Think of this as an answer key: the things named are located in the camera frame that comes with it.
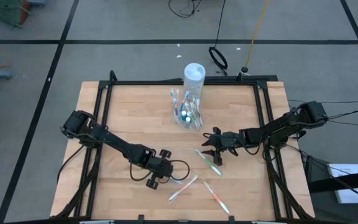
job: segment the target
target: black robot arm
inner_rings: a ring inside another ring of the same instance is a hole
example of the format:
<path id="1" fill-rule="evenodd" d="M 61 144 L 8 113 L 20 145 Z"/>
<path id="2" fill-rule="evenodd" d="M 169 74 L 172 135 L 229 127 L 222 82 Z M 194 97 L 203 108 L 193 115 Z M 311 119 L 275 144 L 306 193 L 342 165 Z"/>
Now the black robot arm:
<path id="1" fill-rule="evenodd" d="M 202 146 L 214 146 L 215 150 L 203 151 L 203 153 L 212 155 L 214 163 L 221 166 L 221 152 L 228 150 L 238 156 L 236 148 L 259 147 L 263 141 L 268 141 L 271 147 L 281 148 L 292 134 L 299 134 L 298 138 L 300 138 L 306 134 L 304 129 L 320 127 L 327 120 L 327 114 L 321 103 L 315 101 L 303 103 L 260 128 L 240 129 L 239 133 L 222 133 L 219 128 L 214 127 L 213 134 L 204 133 L 208 140 Z"/>
<path id="2" fill-rule="evenodd" d="M 62 127 L 62 133 L 68 138 L 77 138 L 80 144 L 87 147 L 97 147 L 105 143 L 117 149 L 128 161 L 143 169 L 151 171 L 152 176 L 146 186 L 156 189 L 156 178 L 170 178 L 173 172 L 172 163 L 167 160 L 171 152 L 162 149 L 160 156 L 155 156 L 155 149 L 141 144 L 130 144 L 108 131 L 107 126 L 96 123 L 92 114 L 85 111 L 74 111 Z"/>

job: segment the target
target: concrete floor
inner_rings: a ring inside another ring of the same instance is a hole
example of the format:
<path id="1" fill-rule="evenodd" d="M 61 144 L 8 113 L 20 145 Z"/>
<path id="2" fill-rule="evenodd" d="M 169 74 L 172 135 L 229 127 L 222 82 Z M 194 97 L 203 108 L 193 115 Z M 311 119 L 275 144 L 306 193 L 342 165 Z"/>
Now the concrete floor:
<path id="1" fill-rule="evenodd" d="M 173 15 L 168 0 L 80 0 L 68 40 L 214 39 L 222 0 L 204 0 L 193 17 Z M 186 6 L 173 1 L 174 9 Z M 358 0 L 347 0 L 358 25 Z M 23 29 L 0 23 L 0 39 L 59 40 L 73 0 L 49 0 L 36 7 Z M 263 1 L 227 1 L 221 39 L 250 39 Z M 357 40 L 339 0 L 271 1 L 258 39 Z M 183 76 L 190 62 L 218 68 L 210 44 L 66 44 L 30 145 L 6 222 L 47 218 L 67 139 L 59 127 L 75 109 L 81 82 L 105 80 L 113 69 L 119 80 L 163 80 Z M 0 206 L 29 130 L 57 45 L 0 44 L 12 58 L 14 77 L 0 80 Z M 235 75 L 244 66 L 249 45 L 219 44 Z M 7 60 L 0 55 L 0 64 Z M 278 75 L 294 100 L 358 100 L 358 44 L 259 44 L 250 61 L 252 75 Z M 325 105 L 328 114 L 358 109 Z M 358 123 L 358 114 L 340 121 Z M 300 147 L 320 159 L 358 164 L 358 127 L 328 123 L 308 131 Z"/>

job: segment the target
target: black metal frame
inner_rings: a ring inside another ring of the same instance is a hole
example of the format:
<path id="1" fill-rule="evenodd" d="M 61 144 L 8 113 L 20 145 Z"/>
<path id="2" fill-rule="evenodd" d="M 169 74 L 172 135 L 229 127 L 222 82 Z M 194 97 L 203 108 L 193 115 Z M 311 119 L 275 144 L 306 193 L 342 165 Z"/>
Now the black metal frame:
<path id="1" fill-rule="evenodd" d="M 263 126 L 264 123 L 264 117 L 263 117 L 263 111 L 262 111 L 262 104 L 260 101 L 260 95 L 259 95 L 259 88 L 263 89 L 264 93 L 264 100 L 266 104 L 267 114 L 268 114 L 268 120 L 273 121 L 273 111 L 272 106 L 270 104 L 270 97 L 269 97 L 269 91 L 267 89 L 267 82 L 275 82 L 277 80 L 277 76 L 275 75 L 266 75 L 266 76 L 253 76 L 253 77 L 207 77 L 204 85 L 245 85 L 245 86 L 252 86 L 254 89 L 255 94 L 255 101 L 257 106 L 257 113 L 259 117 L 259 124 Z M 116 76 L 113 72 L 110 73 L 110 80 L 108 81 L 100 81 L 98 86 L 98 93 L 96 96 L 96 102 L 94 106 L 94 112 L 93 115 L 97 119 L 101 104 L 101 96 L 103 94 L 103 90 L 107 87 L 107 94 L 106 94 L 106 101 L 104 104 L 104 111 L 103 111 L 103 117 L 102 117 L 102 124 L 106 125 L 107 123 L 107 115 L 109 111 L 109 104 L 112 94 L 112 87 L 114 85 L 183 85 L 183 80 L 181 79 L 173 79 L 173 80 L 163 80 L 163 81 L 117 81 Z M 101 157 L 101 149 L 102 147 L 96 148 L 96 158 Z M 87 148 L 84 164 L 83 164 L 83 170 L 81 173 L 81 182 L 80 185 L 84 182 L 85 177 L 88 173 L 88 169 L 90 166 L 90 160 L 91 160 L 91 151 L 93 149 Z M 282 178 L 283 182 L 285 183 L 285 174 L 284 174 L 284 168 L 282 164 L 282 158 L 280 151 L 277 151 L 277 169 L 278 173 L 280 174 L 280 177 Z M 93 201 L 94 201 L 94 195 L 96 193 L 96 183 L 97 183 L 98 176 L 95 175 L 94 179 L 91 182 L 91 188 L 89 192 L 89 199 L 86 207 L 86 217 L 92 216 L 92 210 L 93 210 Z M 273 209 L 275 218 L 279 219 L 281 218 L 280 214 L 280 207 L 278 204 L 278 197 L 277 197 L 277 190 L 275 186 L 274 180 L 269 177 L 269 184 L 270 184 L 270 192 L 272 194 L 272 203 L 273 203 Z M 82 198 L 80 198 L 79 202 L 77 203 L 75 207 L 74 217 L 80 216 L 81 213 L 81 204 L 82 204 Z M 288 203 L 287 199 L 284 199 L 285 201 L 285 209 L 287 213 L 287 218 L 293 218 L 292 216 L 292 209 L 290 204 Z"/>

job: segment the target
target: wooden table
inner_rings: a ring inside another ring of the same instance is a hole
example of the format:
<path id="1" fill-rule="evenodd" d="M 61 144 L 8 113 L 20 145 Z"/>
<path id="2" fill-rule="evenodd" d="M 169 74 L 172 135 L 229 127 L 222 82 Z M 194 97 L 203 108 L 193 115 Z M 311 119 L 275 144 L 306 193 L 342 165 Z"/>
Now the wooden table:
<path id="1" fill-rule="evenodd" d="M 97 87 L 98 82 L 82 84 L 77 110 L 93 112 Z M 169 182 L 160 184 L 157 190 L 152 190 L 145 186 L 146 180 L 134 182 L 129 177 L 128 160 L 123 158 L 119 151 L 104 145 L 92 219 L 135 220 L 139 214 L 144 214 L 146 220 L 227 220 L 226 213 L 203 185 L 202 179 L 205 179 L 212 185 L 237 221 L 274 220 L 269 179 L 265 161 L 262 159 L 262 150 L 256 156 L 249 155 L 243 149 L 237 150 L 238 157 L 230 152 L 223 153 L 223 166 L 220 167 L 222 177 L 195 154 L 195 149 L 212 149 L 201 147 L 201 144 L 206 140 L 202 133 L 212 132 L 213 126 L 221 128 L 223 132 L 237 132 L 238 129 L 259 127 L 253 88 L 204 86 L 201 99 L 204 126 L 201 131 L 195 131 L 185 129 L 173 120 L 169 90 L 178 87 L 182 86 L 114 86 L 107 125 L 111 132 L 130 143 L 143 144 L 156 149 L 157 152 L 161 149 L 171 151 L 170 159 L 181 159 L 189 163 L 191 174 L 188 179 L 195 174 L 199 175 L 199 179 L 172 203 L 168 203 L 169 196 L 181 186 Z M 268 82 L 268 89 L 274 118 L 278 118 L 288 111 L 283 83 Z M 298 147 L 293 139 L 288 143 Z M 65 160 L 79 146 L 78 140 L 69 140 Z M 282 149 L 281 152 L 288 189 L 306 212 L 314 216 L 299 152 L 290 147 Z M 51 215 L 60 212 L 78 189 L 84 156 L 85 150 L 63 170 L 57 185 Z M 133 167 L 135 178 L 142 177 L 146 173 L 146 170 Z M 173 175 L 179 178 L 185 174 L 186 167 L 175 163 Z M 279 189 L 277 192 L 284 217 L 282 194 Z M 85 193 L 82 213 L 85 213 L 87 197 L 88 193 Z"/>

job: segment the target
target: plastic container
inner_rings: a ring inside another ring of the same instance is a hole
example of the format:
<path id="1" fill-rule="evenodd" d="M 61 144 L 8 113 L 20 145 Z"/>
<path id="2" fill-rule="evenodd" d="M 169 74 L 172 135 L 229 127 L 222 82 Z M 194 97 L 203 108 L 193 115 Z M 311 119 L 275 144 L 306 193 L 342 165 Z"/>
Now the plastic container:
<path id="1" fill-rule="evenodd" d="M 205 68 L 198 63 L 190 63 L 185 68 L 185 91 L 189 92 L 189 97 L 201 98 L 205 79 Z"/>

